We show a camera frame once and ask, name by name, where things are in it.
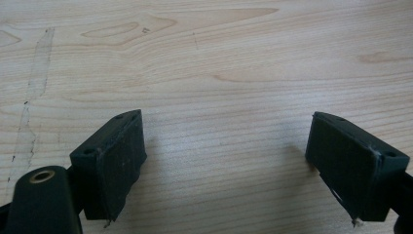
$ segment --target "black plastic bracket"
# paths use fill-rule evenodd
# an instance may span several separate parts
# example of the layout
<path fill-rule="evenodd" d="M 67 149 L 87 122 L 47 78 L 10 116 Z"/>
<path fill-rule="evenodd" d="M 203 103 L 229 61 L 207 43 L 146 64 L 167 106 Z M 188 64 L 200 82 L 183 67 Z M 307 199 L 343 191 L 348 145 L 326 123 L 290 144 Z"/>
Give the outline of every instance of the black plastic bracket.
<path fill-rule="evenodd" d="M 146 157 L 140 110 L 112 118 L 70 154 L 68 170 L 49 166 L 19 179 L 0 208 L 0 233 L 82 233 L 81 210 L 115 220 Z"/>
<path fill-rule="evenodd" d="M 384 221 L 390 208 L 413 220 L 409 157 L 351 122 L 314 114 L 306 151 L 352 219 Z"/>

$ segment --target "screw hole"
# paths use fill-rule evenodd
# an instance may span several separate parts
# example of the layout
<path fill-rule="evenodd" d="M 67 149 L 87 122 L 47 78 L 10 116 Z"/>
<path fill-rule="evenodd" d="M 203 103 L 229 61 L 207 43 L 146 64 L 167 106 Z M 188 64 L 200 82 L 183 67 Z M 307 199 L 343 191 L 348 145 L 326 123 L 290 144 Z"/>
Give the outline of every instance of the screw hole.
<path fill-rule="evenodd" d="M 94 149 L 85 149 L 85 151 L 83 151 L 84 154 L 90 154 L 93 152 L 94 152 Z"/>
<path fill-rule="evenodd" d="M 387 152 L 385 152 L 384 153 L 386 156 L 389 156 L 389 157 L 395 157 L 396 155 L 395 155 L 395 153 L 393 153 L 393 152 L 391 152 L 391 151 L 387 151 Z"/>
<path fill-rule="evenodd" d="M 54 171 L 46 170 L 46 171 L 42 171 L 42 172 L 39 172 L 39 173 L 33 175 L 33 176 L 30 178 L 29 181 L 30 181 L 31 183 L 41 183 L 41 182 L 44 182 L 44 181 L 49 180 L 49 179 L 52 178 L 53 176 L 55 176 L 55 172 L 54 172 Z"/>

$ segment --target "wood grain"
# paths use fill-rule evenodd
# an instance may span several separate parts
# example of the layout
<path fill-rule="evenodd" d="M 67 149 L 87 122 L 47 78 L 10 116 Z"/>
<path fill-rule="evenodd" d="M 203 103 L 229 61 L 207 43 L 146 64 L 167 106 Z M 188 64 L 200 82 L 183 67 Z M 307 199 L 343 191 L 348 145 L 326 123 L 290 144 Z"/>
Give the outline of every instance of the wood grain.
<path fill-rule="evenodd" d="M 5 0 L 0 71 L 2 204 L 140 108 L 141 178 L 85 233 L 393 232 L 353 228 L 304 152 L 318 110 L 413 155 L 412 1 Z"/>

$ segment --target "pencil mark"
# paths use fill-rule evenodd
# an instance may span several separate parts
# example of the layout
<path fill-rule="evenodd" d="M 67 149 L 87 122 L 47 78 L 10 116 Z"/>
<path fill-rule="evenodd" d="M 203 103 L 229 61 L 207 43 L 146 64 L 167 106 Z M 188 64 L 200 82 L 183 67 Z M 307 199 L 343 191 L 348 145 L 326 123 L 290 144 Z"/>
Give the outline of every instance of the pencil mark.
<path fill-rule="evenodd" d="M 12 188 L 17 179 L 27 173 L 34 156 L 36 135 L 30 129 L 29 125 L 30 105 L 33 100 L 39 98 L 46 91 L 54 34 L 54 28 L 47 28 L 45 34 L 37 42 L 35 48 L 30 78 L 26 89 L 26 101 L 24 102 L 20 116 L 18 138 L 12 159 L 13 165 L 9 173 L 9 178 L 12 183 L 6 187 L 6 199 L 11 195 L 8 191 Z"/>
<path fill-rule="evenodd" d="M 195 32 L 192 32 L 192 35 L 194 36 L 195 46 L 197 47 L 197 50 L 199 50 L 200 48 L 198 47 L 198 41 L 197 36 L 195 36 Z"/>

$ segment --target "wooden table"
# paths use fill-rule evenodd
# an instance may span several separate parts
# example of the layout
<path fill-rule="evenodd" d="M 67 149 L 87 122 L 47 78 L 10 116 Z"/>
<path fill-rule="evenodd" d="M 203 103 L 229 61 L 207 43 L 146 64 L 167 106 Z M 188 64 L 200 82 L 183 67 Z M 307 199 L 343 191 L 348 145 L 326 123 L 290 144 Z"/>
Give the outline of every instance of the wooden table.
<path fill-rule="evenodd" d="M 0 72 L 1 204 L 142 109 L 141 178 L 86 234 L 393 232 L 353 228 L 304 152 L 318 110 L 413 155 L 410 0 L 4 0 Z"/>

